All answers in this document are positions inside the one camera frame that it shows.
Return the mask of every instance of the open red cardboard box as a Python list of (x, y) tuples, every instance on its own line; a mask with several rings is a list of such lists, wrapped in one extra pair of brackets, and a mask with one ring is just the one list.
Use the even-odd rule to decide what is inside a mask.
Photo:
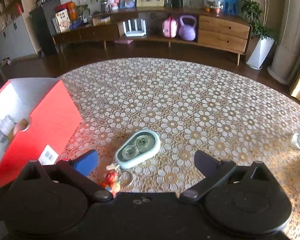
[(47, 145), (61, 154), (81, 116), (66, 88), (55, 78), (9, 80), (0, 89), (0, 122), (10, 115), (28, 127), (0, 143), (0, 187), (14, 180), (29, 160), (39, 159)]

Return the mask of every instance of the dark wooden floor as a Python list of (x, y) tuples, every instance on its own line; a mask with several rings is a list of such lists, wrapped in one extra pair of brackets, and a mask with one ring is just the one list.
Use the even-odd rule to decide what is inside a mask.
[(289, 87), (273, 79), (266, 68), (257, 71), (248, 67), (244, 61), (236, 65), (236, 54), (216, 49), (208, 49), (193, 45), (172, 44), (171, 48), (163, 42), (134, 41), (130, 45), (107, 43), (107, 50), (101, 42), (70, 45), (64, 49), (64, 54), (14, 62), (1, 68), (0, 87), (4, 79), (20, 77), (58, 77), (80, 66), (115, 58), (125, 57), (158, 57), (185, 60), (225, 69), (246, 76), (265, 84), (278, 92), (289, 96)]

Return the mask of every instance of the floral tablecloth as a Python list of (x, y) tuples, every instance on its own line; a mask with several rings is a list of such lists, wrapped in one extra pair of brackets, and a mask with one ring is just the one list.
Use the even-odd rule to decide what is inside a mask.
[(152, 159), (133, 167), (132, 192), (177, 194), (203, 179), (194, 153), (203, 150), (238, 165), (263, 161), (293, 205), (285, 233), (300, 239), (300, 151), (291, 134), (300, 106), (251, 79), (201, 64), (159, 58), (108, 60), (61, 76), (82, 123), (61, 157), (96, 149), (98, 182), (114, 152), (140, 129), (161, 138)]

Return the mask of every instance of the wooden tv stand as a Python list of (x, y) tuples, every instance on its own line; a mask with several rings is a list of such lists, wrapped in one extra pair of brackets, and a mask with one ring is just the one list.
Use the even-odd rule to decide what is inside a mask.
[[(195, 41), (184, 41), (178, 37), (166, 38), (161, 33), (147, 32), (143, 37), (124, 36), (122, 21), (139, 17), (140, 12), (166, 12), (178, 17), (183, 14), (197, 16), (197, 38)], [(80, 41), (103, 41), (106, 49), (107, 41), (115, 40), (144, 40), (163, 41), (171, 46), (172, 42), (204, 46), (236, 53), (237, 65), (240, 55), (245, 55), (250, 41), (251, 26), (241, 17), (208, 13), (203, 9), (168, 8), (168, 7), (139, 7), (120, 9), (111, 13), (95, 15), (100, 18), (110, 16), (111, 24), (103, 26), (79, 27), (73, 31), (53, 36), (56, 45)]]

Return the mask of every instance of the white planter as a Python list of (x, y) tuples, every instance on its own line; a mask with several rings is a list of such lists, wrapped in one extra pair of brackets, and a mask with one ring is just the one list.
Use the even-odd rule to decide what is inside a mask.
[(266, 59), (273, 43), (274, 39), (272, 38), (260, 39), (250, 58), (247, 60), (247, 64), (253, 69), (261, 69), (262, 63)]

